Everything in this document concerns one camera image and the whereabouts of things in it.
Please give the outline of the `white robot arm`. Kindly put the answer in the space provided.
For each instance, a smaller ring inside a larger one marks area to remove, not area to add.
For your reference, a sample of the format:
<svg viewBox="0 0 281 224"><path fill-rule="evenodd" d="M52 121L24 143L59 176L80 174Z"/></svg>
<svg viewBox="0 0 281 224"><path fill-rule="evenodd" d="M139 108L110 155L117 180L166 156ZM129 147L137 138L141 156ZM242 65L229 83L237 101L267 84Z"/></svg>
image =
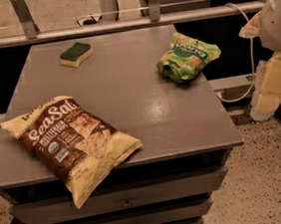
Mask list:
<svg viewBox="0 0 281 224"><path fill-rule="evenodd" d="M281 0L266 0L260 12L260 40L265 48L281 51Z"/></svg>

